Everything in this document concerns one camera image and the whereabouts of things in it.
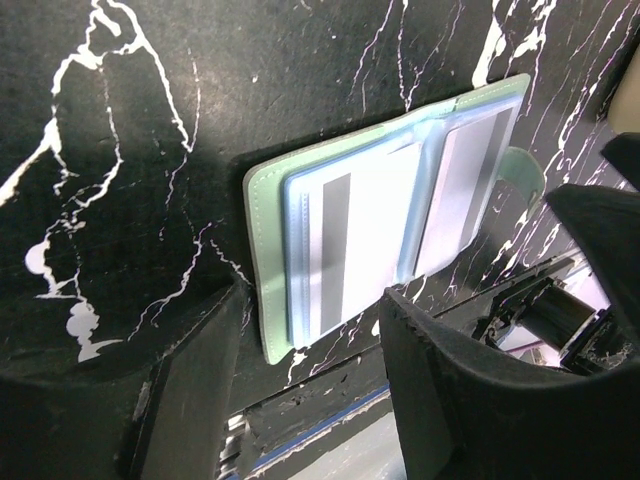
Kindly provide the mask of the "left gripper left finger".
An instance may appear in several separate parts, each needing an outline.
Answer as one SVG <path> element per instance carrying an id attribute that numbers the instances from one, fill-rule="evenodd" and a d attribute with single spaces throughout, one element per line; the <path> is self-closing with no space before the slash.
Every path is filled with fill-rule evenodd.
<path id="1" fill-rule="evenodd" d="M 5 479 L 212 479 L 249 289 L 66 369 L 1 377 Z"/>

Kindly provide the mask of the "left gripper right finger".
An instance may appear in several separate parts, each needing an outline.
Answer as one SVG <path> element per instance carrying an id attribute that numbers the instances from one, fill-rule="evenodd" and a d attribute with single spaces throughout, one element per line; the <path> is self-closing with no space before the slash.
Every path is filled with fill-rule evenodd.
<path id="1" fill-rule="evenodd" d="M 381 345 L 411 479 L 635 479 L 639 363 L 584 377 L 522 362 L 398 292 Z"/>

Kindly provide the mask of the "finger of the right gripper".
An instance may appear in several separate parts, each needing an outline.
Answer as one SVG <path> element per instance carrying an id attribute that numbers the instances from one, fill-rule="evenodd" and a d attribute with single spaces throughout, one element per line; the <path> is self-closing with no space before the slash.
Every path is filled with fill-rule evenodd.
<path id="1" fill-rule="evenodd" d="M 639 323 L 639 194 L 565 184 L 545 197 L 621 320 Z"/>

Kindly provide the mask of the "green card holder wallet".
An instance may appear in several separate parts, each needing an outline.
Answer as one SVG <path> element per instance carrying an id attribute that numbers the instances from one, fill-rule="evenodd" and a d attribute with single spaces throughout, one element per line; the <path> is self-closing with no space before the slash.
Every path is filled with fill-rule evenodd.
<path id="1" fill-rule="evenodd" d="M 267 363 L 342 328 L 386 288 L 450 265 L 478 235 L 498 182 L 536 211 L 545 175 L 511 145 L 529 84 L 518 74 L 246 173 Z"/>

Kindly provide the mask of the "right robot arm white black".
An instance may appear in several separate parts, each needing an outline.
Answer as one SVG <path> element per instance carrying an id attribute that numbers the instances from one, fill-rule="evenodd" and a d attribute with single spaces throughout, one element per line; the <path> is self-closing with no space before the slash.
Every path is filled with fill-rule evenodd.
<path id="1" fill-rule="evenodd" d="M 564 185 L 546 202 L 584 255 L 609 305 L 597 310 L 553 279 L 499 296 L 492 315 L 555 350 L 562 370 L 592 376 L 639 367 L 639 195 Z"/>

